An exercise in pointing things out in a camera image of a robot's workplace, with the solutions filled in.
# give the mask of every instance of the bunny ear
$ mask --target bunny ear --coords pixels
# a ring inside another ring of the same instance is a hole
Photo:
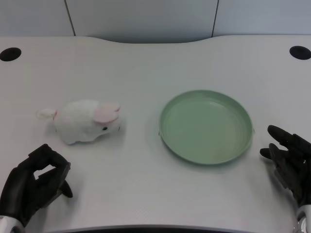
[[[105,109],[108,112],[118,112],[120,110],[120,104],[118,103],[103,103],[98,108]]]
[[[111,112],[104,108],[97,108],[94,112],[93,120],[100,124],[106,124],[115,121],[118,117],[118,112]]]

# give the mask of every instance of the white wall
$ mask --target white wall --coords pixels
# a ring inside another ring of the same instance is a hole
[[[64,0],[0,0],[0,36],[73,35]]]
[[[76,35],[125,43],[211,37],[217,0],[67,0]]]
[[[311,0],[219,0],[214,36],[311,34]]]
[[[77,35],[129,43],[211,37],[217,0],[66,0]],[[214,36],[311,34],[311,0],[219,0]],[[65,0],[0,0],[0,36],[74,35]]]

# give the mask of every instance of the wall seam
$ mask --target wall seam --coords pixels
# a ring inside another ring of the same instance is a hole
[[[69,17],[69,21],[70,21],[70,24],[71,24],[71,28],[72,28],[72,31],[73,31],[73,35],[76,36],[76,32],[74,31],[73,23],[72,23],[71,16],[70,16],[70,13],[69,13],[68,5],[67,5],[67,0],[64,0],[64,2],[65,2],[65,6],[66,6],[68,17]]]
[[[219,5],[219,0],[217,0],[217,6],[216,6],[216,12],[215,12],[215,18],[214,18],[214,25],[213,25],[213,30],[212,30],[212,36],[211,37],[213,37],[213,35],[214,35],[216,17],[217,17],[217,12],[218,12],[218,5]]]

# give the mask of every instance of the black grommet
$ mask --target black grommet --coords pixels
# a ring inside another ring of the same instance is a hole
[[[311,58],[311,51],[302,46],[291,47],[290,54],[299,60],[308,60]]]
[[[10,62],[13,61],[21,55],[21,50],[19,48],[9,48],[6,50],[3,50],[0,53],[0,60],[4,62]]]

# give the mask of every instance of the plush rabbit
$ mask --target plush rabbit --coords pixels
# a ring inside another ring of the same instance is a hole
[[[53,118],[56,131],[67,144],[93,141],[100,135],[120,128],[119,104],[80,100],[59,110],[42,109],[39,119]]]

